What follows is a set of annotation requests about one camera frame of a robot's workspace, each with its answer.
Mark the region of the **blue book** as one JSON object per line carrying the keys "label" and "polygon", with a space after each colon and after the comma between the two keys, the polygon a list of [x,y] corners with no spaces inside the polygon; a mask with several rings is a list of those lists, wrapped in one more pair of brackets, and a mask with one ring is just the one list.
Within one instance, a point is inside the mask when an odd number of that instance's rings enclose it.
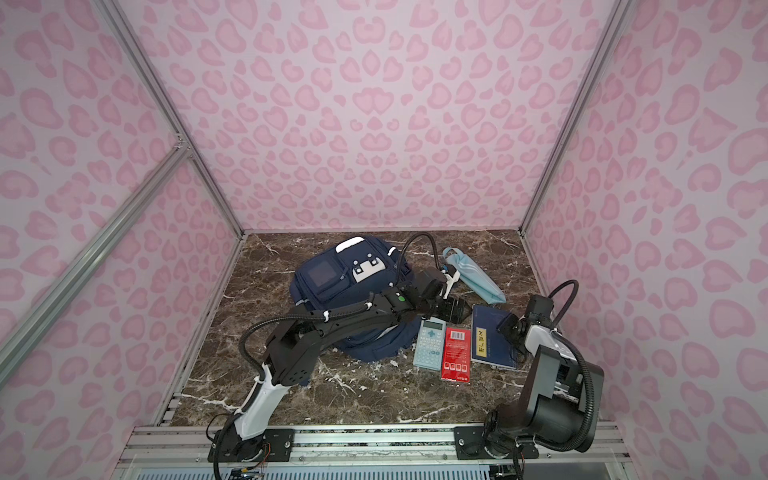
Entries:
{"label": "blue book", "polygon": [[511,312],[475,305],[472,310],[471,360],[506,370],[517,369],[517,353],[501,331]]}

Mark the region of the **light blue pencil pouch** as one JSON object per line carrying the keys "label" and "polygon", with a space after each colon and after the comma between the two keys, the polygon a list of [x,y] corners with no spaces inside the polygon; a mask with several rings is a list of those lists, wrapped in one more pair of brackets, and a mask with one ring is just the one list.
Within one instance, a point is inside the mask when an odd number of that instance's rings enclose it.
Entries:
{"label": "light blue pencil pouch", "polygon": [[488,274],[466,253],[458,248],[443,250],[443,257],[448,265],[453,266],[463,281],[485,303],[503,304],[506,296]]}

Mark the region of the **navy blue student backpack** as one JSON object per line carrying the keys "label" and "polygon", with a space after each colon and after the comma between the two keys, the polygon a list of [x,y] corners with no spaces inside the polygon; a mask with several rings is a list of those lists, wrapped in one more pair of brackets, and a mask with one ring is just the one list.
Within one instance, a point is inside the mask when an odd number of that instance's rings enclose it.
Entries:
{"label": "navy blue student backpack", "polygon": [[[400,251],[375,236],[354,236],[299,266],[289,287],[297,306],[329,310],[366,300],[395,282]],[[417,322],[374,329],[343,339],[335,347],[348,356],[376,362],[410,347],[419,332]]]}

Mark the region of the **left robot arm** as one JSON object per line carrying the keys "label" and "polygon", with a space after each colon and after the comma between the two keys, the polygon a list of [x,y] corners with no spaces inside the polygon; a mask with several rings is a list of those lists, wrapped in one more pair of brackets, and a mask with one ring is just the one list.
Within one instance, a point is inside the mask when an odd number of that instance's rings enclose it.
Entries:
{"label": "left robot arm", "polygon": [[283,396],[311,377],[324,350],[353,335],[434,314],[459,278],[453,267],[428,268],[352,305],[296,311],[250,326],[238,351],[256,372],[254,385],[227,427],[238,442],[262,439]]}

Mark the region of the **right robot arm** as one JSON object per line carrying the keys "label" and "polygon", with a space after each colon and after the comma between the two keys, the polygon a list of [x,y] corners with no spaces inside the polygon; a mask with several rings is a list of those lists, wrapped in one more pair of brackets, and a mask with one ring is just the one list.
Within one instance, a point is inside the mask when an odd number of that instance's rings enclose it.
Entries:
{"label": "right robot arm", "polygon": [[524,315],[502,328],[532,363],[519,398],[486,417],[483,447],[493,457],[520,455],[526,444],[579,453],[593,444],[604,370],[558,330],[553,311],[552,298],[534,294]]}

